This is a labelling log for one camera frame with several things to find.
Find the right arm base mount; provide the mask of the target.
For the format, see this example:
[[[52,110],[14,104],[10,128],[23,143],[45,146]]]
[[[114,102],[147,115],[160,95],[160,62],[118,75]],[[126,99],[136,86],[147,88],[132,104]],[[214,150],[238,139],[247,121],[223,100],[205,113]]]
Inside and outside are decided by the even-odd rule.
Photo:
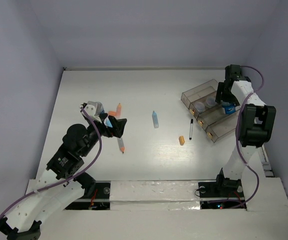
[[[247,209],[241,185],[224,187],[215,181],[202,181],[194,194],[202,210]]]

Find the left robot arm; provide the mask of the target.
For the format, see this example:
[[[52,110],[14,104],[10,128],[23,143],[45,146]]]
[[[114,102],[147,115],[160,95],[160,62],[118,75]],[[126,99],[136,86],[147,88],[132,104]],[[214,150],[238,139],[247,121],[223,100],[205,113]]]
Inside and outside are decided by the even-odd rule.
[[[83,158],[102,137],[120,138],[127,120],[102,113],[98,120],[86,115],[88,127],[70,126],[63,143],[47,163],[34,189],[11,204],[0,215],[0,232],[9,240],[37,240],[44,224],[75,200],[93,198],[96,181],[85,170]]]

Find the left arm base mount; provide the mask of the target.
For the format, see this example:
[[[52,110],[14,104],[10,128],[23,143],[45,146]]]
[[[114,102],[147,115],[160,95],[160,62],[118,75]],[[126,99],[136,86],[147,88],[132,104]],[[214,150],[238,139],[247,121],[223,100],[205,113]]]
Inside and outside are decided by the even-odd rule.
[[[100,181],[96,183],[95,190],[90,196],[82,196],[69,204],[65,210],[90,210],[104,211],[110,209],[110,181]]]

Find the blue paint jar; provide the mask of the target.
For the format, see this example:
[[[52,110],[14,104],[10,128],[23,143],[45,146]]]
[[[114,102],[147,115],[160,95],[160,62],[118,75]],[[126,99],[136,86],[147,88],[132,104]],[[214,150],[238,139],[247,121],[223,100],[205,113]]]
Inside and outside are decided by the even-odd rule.
[[[97,102],[97,113],[98,115],[105,113],[104,107],[101,102]]]
[[[221,106],[222,106],[222,112],[225,115],[233,114],[240,109],[239,105],[228,103],[228,102],[222,102]]]

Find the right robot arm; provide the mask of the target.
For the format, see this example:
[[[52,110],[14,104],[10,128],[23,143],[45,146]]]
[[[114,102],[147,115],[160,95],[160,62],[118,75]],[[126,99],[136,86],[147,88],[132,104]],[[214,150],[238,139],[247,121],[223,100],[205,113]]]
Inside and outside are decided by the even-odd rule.
[[[218,84],[215,101],[239,106],[235,128],[235,148],[227,164],[221,169],[214,183],[219,196],[236,191],[241,177],[256,150],[271,138],[276,108],[265,104],[253,89],[249,77],[242,73],[242,66],[225,67],[225,80]]]

